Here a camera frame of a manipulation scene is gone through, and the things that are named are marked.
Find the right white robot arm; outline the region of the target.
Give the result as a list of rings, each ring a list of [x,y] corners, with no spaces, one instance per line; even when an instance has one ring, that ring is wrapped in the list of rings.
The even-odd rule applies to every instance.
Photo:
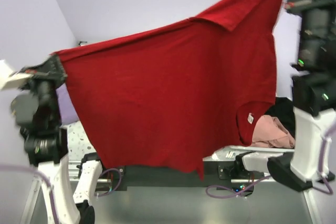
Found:
[[[287,0],[288,13],[301,18],[297,61],[292,77],[296,119],[293,152],[245,152],[235,158],[234,173],[268,173],[297,192],[313,182],[335,179],[328,168],[331,135],[335,131],[335,0]]]

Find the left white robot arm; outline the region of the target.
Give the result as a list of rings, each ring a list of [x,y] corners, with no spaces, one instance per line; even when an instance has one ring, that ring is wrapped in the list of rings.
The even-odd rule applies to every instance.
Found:
[[[80,165],[75,191],[69,176],[68,135],[61,121],[56,90],[67,75],[56,55],[12,74],[14,87],[24,90],[11,103],[11,112],[24,139],[33,172],[42,179],[48,223],[94,223],[92,199],[98,178],[109,165],[95,157]]]

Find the red t shirt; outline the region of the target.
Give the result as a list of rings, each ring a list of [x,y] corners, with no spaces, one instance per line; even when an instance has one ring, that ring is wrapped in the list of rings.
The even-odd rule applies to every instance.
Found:
[[[274,104],[282,0],[221,0],[164,27],[57,52],[86,135],[107,168],[204,175],[203,158],[249,146]]]

